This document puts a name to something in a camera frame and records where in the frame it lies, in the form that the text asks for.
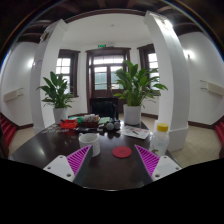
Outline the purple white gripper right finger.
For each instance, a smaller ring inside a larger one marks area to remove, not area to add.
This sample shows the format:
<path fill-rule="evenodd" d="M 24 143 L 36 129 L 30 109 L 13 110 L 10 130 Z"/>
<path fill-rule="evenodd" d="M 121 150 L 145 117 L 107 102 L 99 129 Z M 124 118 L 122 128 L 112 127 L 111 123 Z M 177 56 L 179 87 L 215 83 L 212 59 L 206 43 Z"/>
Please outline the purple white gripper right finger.
<path fill-rule="evenodd" d="M 159 157 L 141 146 L 136 145 L 135 148 L 144 170 L 153 181 L 181 170 L 181 167 L 167 155 Z"/>

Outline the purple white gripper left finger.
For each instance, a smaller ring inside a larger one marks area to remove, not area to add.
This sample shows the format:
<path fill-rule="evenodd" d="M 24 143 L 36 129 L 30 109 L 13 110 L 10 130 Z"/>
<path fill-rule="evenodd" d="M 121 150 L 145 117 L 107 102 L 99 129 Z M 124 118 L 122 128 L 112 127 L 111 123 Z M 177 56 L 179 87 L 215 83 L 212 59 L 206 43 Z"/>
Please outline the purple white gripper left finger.
<path fill-rule="evenodd" d="M 92 154 L 93 147 L 85 146 L 68 156 L 59 155 L 46 165 L 44 170 L 81 186 Z"/>

